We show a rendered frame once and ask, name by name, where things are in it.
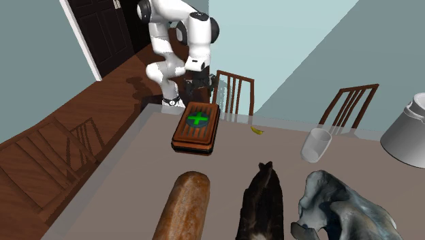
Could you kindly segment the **brown box with green cross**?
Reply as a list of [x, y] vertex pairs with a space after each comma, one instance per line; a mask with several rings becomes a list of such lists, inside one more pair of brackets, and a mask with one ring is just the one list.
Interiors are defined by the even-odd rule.
[[175, 129], [171, 146], [176, 152], [210, 155], [218, 129], [218, 104], [190, 102]]

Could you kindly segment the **dark panelled door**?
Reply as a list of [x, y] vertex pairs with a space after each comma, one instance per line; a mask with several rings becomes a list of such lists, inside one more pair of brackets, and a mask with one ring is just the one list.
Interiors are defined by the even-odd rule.
[[150, 44], [139, 0], [59, 0], [96, 81]]

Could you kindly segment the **brown bread loaf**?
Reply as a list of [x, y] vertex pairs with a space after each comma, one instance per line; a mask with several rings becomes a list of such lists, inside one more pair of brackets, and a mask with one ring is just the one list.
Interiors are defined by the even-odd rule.
[[174, 183], [152, 240], [201, 240], [210, 199], [210, 180], [189, 171]]

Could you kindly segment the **white cup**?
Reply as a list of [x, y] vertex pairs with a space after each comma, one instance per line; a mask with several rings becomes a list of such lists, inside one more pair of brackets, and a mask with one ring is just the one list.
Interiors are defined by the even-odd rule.
[[332, 135], [321, 128], [313, 128], [305, 139], [300, 156], [309, 163], [316, 163], [330, 145]]

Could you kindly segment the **black cat figure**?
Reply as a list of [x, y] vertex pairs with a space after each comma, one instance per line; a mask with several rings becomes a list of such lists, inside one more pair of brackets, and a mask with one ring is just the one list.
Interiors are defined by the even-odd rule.
[[271, 161], [245, 190], [235, 240], [284, 240], [283, 193]]

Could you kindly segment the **grey blue bone figure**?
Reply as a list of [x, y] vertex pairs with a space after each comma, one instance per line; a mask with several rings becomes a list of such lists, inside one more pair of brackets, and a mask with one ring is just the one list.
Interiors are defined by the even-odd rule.
[[291, 223], [291, 234], [297, 240], [320, 240], [317, 232], [321, 229], [328, 240], [403, 240], [384, 208], [324, 170], [306, 178], [298, 214], [300, 219]]

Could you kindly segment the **white round pot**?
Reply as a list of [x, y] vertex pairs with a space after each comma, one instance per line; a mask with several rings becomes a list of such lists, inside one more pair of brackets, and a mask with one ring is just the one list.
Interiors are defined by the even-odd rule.
[[380, 139], [393, 157], [410, 166], [425, 168], [425, 93], [417, 93]]

